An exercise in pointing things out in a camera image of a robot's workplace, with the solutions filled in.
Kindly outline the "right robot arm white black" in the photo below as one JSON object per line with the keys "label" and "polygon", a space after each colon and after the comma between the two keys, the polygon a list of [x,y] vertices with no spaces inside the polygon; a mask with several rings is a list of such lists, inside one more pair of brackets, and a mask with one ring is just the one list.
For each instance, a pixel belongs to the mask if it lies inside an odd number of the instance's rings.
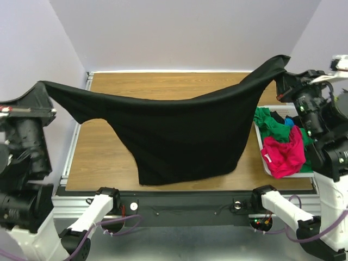
{"label": "right robot arm white black", "polygon": [[312,215],[284,198],[274,187],[253,190],[250,206],[278,216],[294,242],[322,260],[347,260],[347,91],[322,96],[324,88],[347,79],[341,69],[331,74],[308,70],[286,72],[276,79],[277,99],[294,104],[307,134],[321,214]]}

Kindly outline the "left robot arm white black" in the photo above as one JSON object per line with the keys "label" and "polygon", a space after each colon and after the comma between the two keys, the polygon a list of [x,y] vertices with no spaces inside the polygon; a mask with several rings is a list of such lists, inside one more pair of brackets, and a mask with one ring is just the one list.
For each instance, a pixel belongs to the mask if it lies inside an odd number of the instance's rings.
{"label": "left robot arm white black", "polygon": [[52,171],[43,131],[56,115],[48,95],[52,86],[40,81],[23,96],[1,103],[1,227],[28,260],[86,260],[97,224],[120,210],[120,194],[98,189],[82,216],[57,233],[54,186],[41,183]]}

